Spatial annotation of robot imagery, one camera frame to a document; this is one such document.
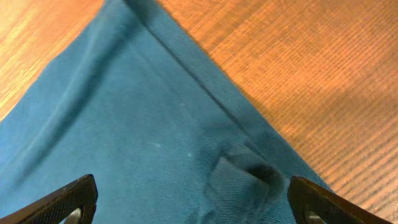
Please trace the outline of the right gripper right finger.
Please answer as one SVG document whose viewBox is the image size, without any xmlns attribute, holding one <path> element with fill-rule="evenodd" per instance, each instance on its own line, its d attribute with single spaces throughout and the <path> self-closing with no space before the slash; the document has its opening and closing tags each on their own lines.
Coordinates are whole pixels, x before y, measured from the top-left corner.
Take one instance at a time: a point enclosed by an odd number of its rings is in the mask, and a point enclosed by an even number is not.
<svg viewBox="0 0 398 224">
<path fill-rule="evenodd" d="M 297 223 L 391 224 L 303 177 L 291 178 L 287 195 Z"/>
</svg>

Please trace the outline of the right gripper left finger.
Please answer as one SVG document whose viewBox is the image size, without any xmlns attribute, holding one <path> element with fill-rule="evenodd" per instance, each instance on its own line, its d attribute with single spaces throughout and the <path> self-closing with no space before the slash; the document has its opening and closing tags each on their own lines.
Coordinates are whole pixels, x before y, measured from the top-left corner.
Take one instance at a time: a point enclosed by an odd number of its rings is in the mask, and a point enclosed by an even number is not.
<svg viewBox="0 0 398 224">
<path fill-rule="evenodd" d="M 40 200 L 1 218 L 1 224 L 77 223 L 93 221 L 98 189 L 92 174 L 86 174 Z"/>
</svg>

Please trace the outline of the blue polo shirt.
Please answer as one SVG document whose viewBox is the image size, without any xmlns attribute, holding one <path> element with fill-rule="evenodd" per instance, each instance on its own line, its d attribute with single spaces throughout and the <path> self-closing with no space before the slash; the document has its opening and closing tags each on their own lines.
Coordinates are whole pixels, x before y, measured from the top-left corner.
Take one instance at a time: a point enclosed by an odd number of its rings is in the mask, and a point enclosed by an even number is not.
<svg viewBox="0 0 398 224">
<path fill-rule="evenodd" d="M 1 215 L 85 175 L 95 223 L 293 223 L 323 180 L 154 1 L 107 1 L 1 122 Z"/>
</svg>

